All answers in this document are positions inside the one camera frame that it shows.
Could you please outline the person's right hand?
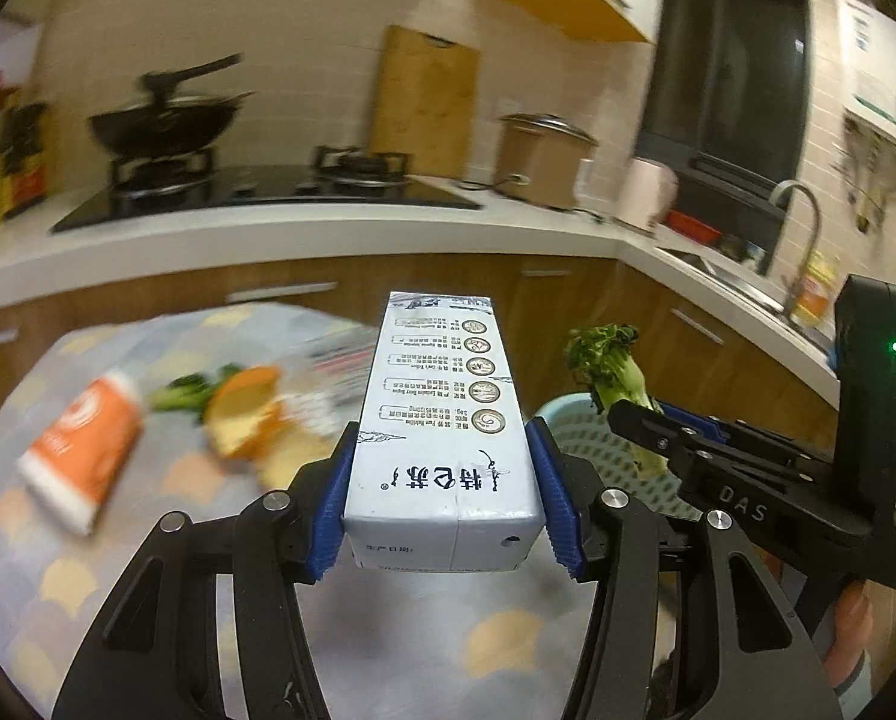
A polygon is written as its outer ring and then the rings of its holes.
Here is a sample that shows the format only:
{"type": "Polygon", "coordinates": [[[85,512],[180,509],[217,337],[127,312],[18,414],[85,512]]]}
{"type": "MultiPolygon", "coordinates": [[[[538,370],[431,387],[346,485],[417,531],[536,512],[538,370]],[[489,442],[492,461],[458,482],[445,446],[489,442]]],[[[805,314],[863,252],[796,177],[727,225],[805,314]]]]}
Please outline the person's right hand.
{"type": "Polygon", "coordinates": [[[873,605],[863,582],[853,582],[841,592],[834,606],[834,642],[822,660],[832,688],[846,683],[863,660],[874,629],[873,605]]]}

